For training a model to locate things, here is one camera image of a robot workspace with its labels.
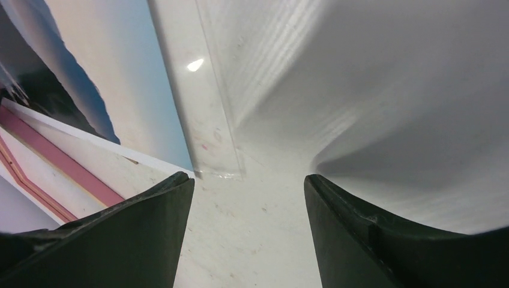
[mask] white wall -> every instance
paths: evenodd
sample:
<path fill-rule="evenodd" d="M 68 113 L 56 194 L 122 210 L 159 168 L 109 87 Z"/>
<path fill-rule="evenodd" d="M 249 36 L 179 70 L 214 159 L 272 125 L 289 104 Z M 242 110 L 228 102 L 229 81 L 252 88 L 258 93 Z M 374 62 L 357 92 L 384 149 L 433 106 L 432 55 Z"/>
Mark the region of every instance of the white wall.
<path fill-rule="evenodd" d="M 58 227 L 57 222 L 0 177 L 0 231 L 20 233 Z"/>

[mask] pink strip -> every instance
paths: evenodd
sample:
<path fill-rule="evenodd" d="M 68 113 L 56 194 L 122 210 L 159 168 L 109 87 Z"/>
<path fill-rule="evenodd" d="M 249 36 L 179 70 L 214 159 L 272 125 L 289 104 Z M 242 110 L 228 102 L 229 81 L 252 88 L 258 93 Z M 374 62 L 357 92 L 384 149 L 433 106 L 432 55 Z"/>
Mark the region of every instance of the pink strip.
<path fill-rule="evenodd" d="M 21 138 L 27 145 L 30 145 L 47 161 L 67 174 L 69 178 L 78 183 L 106 206 L 110 207 L 124 201 L 124 198 L 119 194 L 97 179 L 97 177 L 44 138 L 27 123 L 12 114 L 12 112 L 4 106 L 0 106 L 0 124 L 8 131 Z"/>
<path fill-rule="evenodd" d="M 5 166 L 20 187 L 22 187 L 49 211 L 54 213 L 63 222 L 67 223 L 77 220 L 76 216 L 69 212 L 69 210 L 65 209 L 62 205 L 60 205 L 60 203 L 51 198 L 51 196 L 26 177 L 2 137 L 0 137 L 0 162 Z"/>

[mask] white edge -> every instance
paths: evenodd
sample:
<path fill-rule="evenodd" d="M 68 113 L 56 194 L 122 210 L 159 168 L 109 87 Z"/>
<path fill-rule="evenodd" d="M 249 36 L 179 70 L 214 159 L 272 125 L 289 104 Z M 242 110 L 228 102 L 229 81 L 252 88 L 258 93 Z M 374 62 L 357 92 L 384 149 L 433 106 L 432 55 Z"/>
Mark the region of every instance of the white edge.
<path fill-rule="evenodd" d="M 35 120 L 41 122 L 44 125 L 53 127 L 61 132 L 64 132 L 64 133 L 74 136 L 76 138 L 89 141 L 98 147 L 101 147 L 101 148 L 111 151 L 113 153 L 117 153 L 117 154 L 122 155 L 126 158 L 137 161 L 140 164 L 157 169 L 161 172 L 168 173 L 169 175 L 174 174 L 179 171 L 182 171 L 182 172 L 187 173 L 190 178 L 195 177 L 194 172 L 192 172 L 192 171 L 189 171 L 184 168 L 180 168 L 180 167 L 173 165 L 171 163 L 164 162 L 157 158 L 145 155 L 143 153 L 137 152 L 130 148 L 123 147 L 121 145 L 115 144 L 113 142 L 102 139 L 95 135 L 89 134 L 89 133 L 84 132 L 80 129 L 74 128 L 70 125 L 64 124 L 57 120 L 54 120 L 51 117 L 42 115 L 36 111 L 33 111 L 30 108 L 21 106 L 9 99 L 3 99 L 1 104 L 4 105 L 8 110 L 13 112 L 16 116 L 18 116 L 21 120 L 23 120 L 24 117 L 30 117 L 32 119 L 35 119 Z"/>

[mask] landscape poster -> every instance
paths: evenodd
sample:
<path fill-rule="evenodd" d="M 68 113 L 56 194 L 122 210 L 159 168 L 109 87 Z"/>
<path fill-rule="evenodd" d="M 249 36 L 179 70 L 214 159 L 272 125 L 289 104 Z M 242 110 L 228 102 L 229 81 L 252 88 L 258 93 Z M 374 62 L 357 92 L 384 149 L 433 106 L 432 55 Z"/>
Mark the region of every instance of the landscape poster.
<path fill-rule="evenodd" d="M 192 170 L 146 0 L 0 0 L 0 95 Z"/>

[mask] white panel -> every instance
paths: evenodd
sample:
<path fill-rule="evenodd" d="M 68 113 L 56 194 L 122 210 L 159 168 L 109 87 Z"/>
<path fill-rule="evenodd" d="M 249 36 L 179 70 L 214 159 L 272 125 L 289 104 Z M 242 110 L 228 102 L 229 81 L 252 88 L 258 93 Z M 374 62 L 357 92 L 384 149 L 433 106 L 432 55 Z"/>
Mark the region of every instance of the white panel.
<path fill-rule="evenodd" d="M 122 155 L 43 125 L 37 120 L 24 118 L 24 121 L 125 199 L 144 192 L 171 175 L 143 164 L 135 164 Z"/>
<path fill-rule="evenodd" d="M 105 208 L 95 197 L 62 175 L 60 171 L 46 163 L 4 129 L 0 129 L 0 136 L 27 178 L 77 218 L 88 216 Z"/>
<path fill-rule="evenodd" d="M 64 222 L 58 218 L 53 212 L 44 207 L 39 201 L 37 201 L 32 195 L 30 195 L 25 189 L 23 189 L 18 183 L 13 179 L 11 173 L 5 168 L 3 164 L 0 164 L 0 176 L 3 180 L 7 181 L 12 187 L 14 187 L 19 193 L 21 193 L 24 197 L 26 197 L 30 202 L 32 202 L 38 209 L 43 211 L 46 215 L 48 215 L 55 223 L 58 225 L 64 224 Z"/>
<path fill-rule="evenodd" d="M 53 230 L 59 226 L 17 188 L 0 177 L 0 231 L 20 233 L 37 229 Z"/>

